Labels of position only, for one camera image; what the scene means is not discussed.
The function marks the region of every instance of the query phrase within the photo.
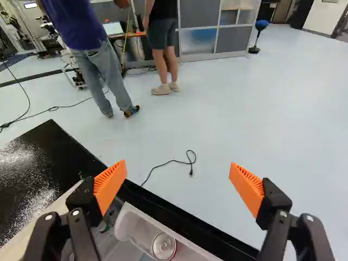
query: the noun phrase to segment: person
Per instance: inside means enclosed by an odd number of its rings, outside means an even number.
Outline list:
[[[161,80],[159,87],[153,88],[153,95],[167,95],[170,91],[179,91],[177,85],[178,63],[175,55],[175,29],[178,18],[177,0],[145,0],[143,26],[152,48],[152,55]],[[169,61],[172,82],[167,82],[167,65]]]
[[[114,116],[111,104],[102,90],[101,75],[115,95],[125,118],[137,113],[140,107],[133,106],[123,84],[119,59],[89,0],[36,1],[70,48],[100,111],[108,118]]]

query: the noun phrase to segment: black table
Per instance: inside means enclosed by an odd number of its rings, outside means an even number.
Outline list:
[[[0,244],[81,177],[107,167],[49,120],[0,149]],[[125,180],[116,195],[222,260],[255,260],[258,250]]]

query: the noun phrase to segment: sneaker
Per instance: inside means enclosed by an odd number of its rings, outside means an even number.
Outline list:
[[[167,95],[170,93],[168,84],[161,84],[159,87],[151,89],[152,95]]]
[[[177,84],[176,82],[171,82],[171,83],[169,84],[169,88],[170,88],[172,91],[174,91],[174,92],[179,92],[179,91],[180,91],[179,86],[178,86],[178,84]]]
[[[105,115],[107,118],[112,118],[112,117],[114,117],[114,112],[111,111],[111,112],[109,112],[109,113],[105,113],[104,115]]]
[[[138,111],[140,110],[140,106],[134,106],[132,109],[128,110],[128,111],[124,111],[123,114],[125,115],[126,119],[129,119],[130,117],[132,117],[134,114],[136,114]]]

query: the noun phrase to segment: can lid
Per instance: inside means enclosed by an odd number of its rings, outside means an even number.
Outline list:
[[[171,260],[176,252],[175,239],[164,232],[160,232],[153,239],[152,252],[156,260]]]

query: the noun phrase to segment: jeans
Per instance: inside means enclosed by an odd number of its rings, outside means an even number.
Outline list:
[[[133,108],[131,98],[123,84],[120,61],[109,40],[101,41],[101,46],[97,49],[71,49],[71,52],[76,59],[77,65],[82,70],[83,77],[92,93],[94,101],[103,114],[110,114],[113,109],[103,93],[100,75],[115,95],[116,103],[120,110],[128,111]]]

